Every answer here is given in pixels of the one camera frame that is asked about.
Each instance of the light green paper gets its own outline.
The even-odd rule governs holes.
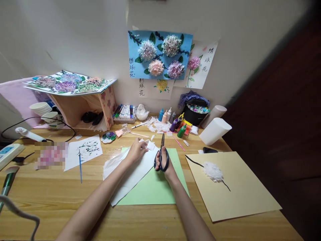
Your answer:
[[[180,159],[175,148],[168,148],[172,164],[187,194],[189,194]],[[171,187],[162,171],[154,167],[137,183],[136,186],[117,205],[175,204]]]

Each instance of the white cylinder container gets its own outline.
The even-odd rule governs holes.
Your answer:
[[[205,145],[210,146],[225,135],[232,127],[221,118],[214,118],[200,134],[200,139]]]
[[[224,106],[221,106],[221,105],[214,106],[214,108],[209,113],[208,117],[206,117],[206,119],[201,123],[201,127],[205,129],[214,118],[216,117],[221,118],[226,111],[227,109]]]

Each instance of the marker set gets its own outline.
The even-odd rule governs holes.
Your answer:
[[[123,105],[117,107],[115,113],[113,114],[114,121],[118,122],[135,122],[135,107],[132,105]]]
[[[199,114],[207,114],[210,112],[210,109],[208,107],[202,107],[199,105],[192,105],[192,104],[187,104],[187,107],[195,112],[195,113],[199,113]]]

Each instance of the floral paper booklet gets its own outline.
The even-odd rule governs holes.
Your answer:
[[[101,93],[116,80],[91,78],[62,70],[53,75],[34,77],[32,81],[25,82],[28,84],[25,88],[55,95],[75,96]]]

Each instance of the paint bottle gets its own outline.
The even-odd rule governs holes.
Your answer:
[[[164,109],[162,108],[162,110],[160,111],[159,116],[158,116],[159,121],[162,121],[163,115],[164,115]]]
[[[178,138],[182,138],[182,136],[184,135],[184,133],[185,133],[185,131],[186,131],[186,125],[187,125],[187,124],[185,124],[184,126],[182,126],[182,128],[180,128],[180,130],[178,131],[178,133],[177,133],[177,137],[178,137]]]
[[[172,108],[170,108],[170,110],[167,112],[167,120],[166,121],[170,120],[171,115],[172,115]]]
[[[174,120],[172,126],[170,127],[171,132],[175,132],[178,120]]]
[[[166,121],[167,121],[167,110],[166,110],[165,113],[163,114],[162,123],[166,123]]]
[[[175,117],[176,117],[176,111],[174,111],[174,113],[170,117],[170,123],[173,123],[173,121],[175,120]]]
[[[175,129],[178,129],[181,122],[182,122],[182,119],[184,118],[184,113],[181,114],[179,117],[178,117],[178,122],[177,122],[177,125],[176,125],[176,128]]]

